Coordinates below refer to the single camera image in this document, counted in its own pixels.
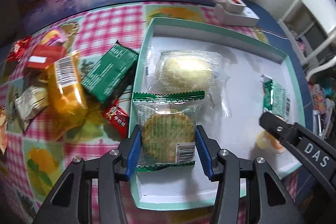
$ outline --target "plaid tablecloth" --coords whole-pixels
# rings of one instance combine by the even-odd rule
[[[81,51],[81,73],[92,66],[107,52],[118,39],[123,45],[139,50],[148,22],[152,17],[177,17],[201,21],[222,26],[213,14],[212,7],[186,5],[178,3],[136,3],[105,7],[83,12],[63,19],[33,34],[29,49],[13,73],[4,79],[0,86],[0,106],[7,108],[8,146],[1,162],[0,176],[4,185],[7,201],[13,211],[26,223],[31,223],[52,185],[65,170],[75,155],[85,160],[102,156],[113,148],[117,148],[119,138],[109,135],[103,130],[93,135],[76,138],[66,133],[58,141],[50,138],[52,121],[48,108],[40,113],[23,134],[18,127],[13,100],[20,96],[26,87],[23,69],[33,50],[48,30],[55,26],[71,23],[76,26],[72,44],[67,45],[68,51]],[[260,39],[257,28],[225,26],[231,30]],[[41,178],[27,164],[35,159],[39,168],[50,180]],[[297,173],[286,179],[287,189],[295,198]],[[130,188],[127,183],[121,184],[124,207],[129,223],[209,223],[211,208],[201,208],[182,212],[157,212],[141,210],[135,207]],[[98,184],[93,181],[92,189],[93,222],[100,223],[98,211]],[[238,223],[244,223],[244,200],[241,200]]]

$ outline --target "green snack package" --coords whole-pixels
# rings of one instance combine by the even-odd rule
[[[83,87],[100,103],[115,101],[135,75],[138,53],[116,44],[103,55],[83,79]]]
[[[147,166],[146,170],[157,170],[150,166],[160,165],[162,168],[162,164],[192,162],[196,115],[204,96],[204,91],[169,95],[133,94],[133,105],[142,130],[144,159],[140,159],[139,165]]]
[[[291,101],[288,92],[272,78],[262,75],[264,88],[263,112],[271,112],[288,120]]]

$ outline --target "tablecloth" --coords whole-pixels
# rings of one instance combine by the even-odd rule
[[[167,2],[144,2],[116,5],[86,11],[60,20],[32,35],[29,49],[11,75],[2,75],[0,86],[0,106],[8,113],[8,145],[1,161],[0,176],[4,185],[7,202],[13,211],[25,222],[31,223],[43,200],[53,184],[65,170],[75,155],[85,160],[102,156],[117,148],[120,138],[109,124],[100,128],[81,128],[70,130],[62,138],[53,141],[50,137],[52,121],[48,108],[31,122],[26,133],[22,133],[13,101],[20,96],[27,83],[23,69],[41,38],[53,27],[72,28],[68,33],[65,47],[68,52],[80,50],[79,71],[85,76],[95,62],[118,41],[132,49],[139,50],[148,23],[153,17],[172,17],[195,20],[222,26],[213,14],[212,7]],[[222,26],[245,35],[268,42],[257,27]],[[123,94],[124,100],[130,100],[132,87]],[[39,169],[46,174],[42,177],[29,166],[34,160]],[[297,173],[286,178],[287,189],[295,198]],[[94,223],[100,223],[98,210],[98,186],[93,181],[92,216]],[[202,208],[182,212],[157,212],[141,210],[135,207],[128,183],[121,184],[125,212],[129,223],[209,223],[211,208]],[[244,223],[244,199],[241,200],[238,223]]]

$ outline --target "red box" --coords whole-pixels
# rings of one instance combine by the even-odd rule
[[[66,55],[67,49],[62,46],[37,45],[28,60],[26,69],[44,70]]]

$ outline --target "white lettering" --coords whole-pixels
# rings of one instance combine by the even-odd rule
[[[315,161],[318,161],[318,160],[319,160],[320,153],[321,153],[320,150],[317,151],[317,152],[312,156],[312,158],[315,158]]]
[[[322,167],[325,167],[326,165],[327,165],[327,160],[329,160],[329,157],[327,157],[327,156],[325,156],[324,158],[323,158],[323,163],[320,163],[320,165],[322,166]]]
[[[304,151],[305,151],[307,154],[309,154],[310,152],[313,151],[313,148],[314,148],[314,146],[313,146],[311,143],[309,143]]]

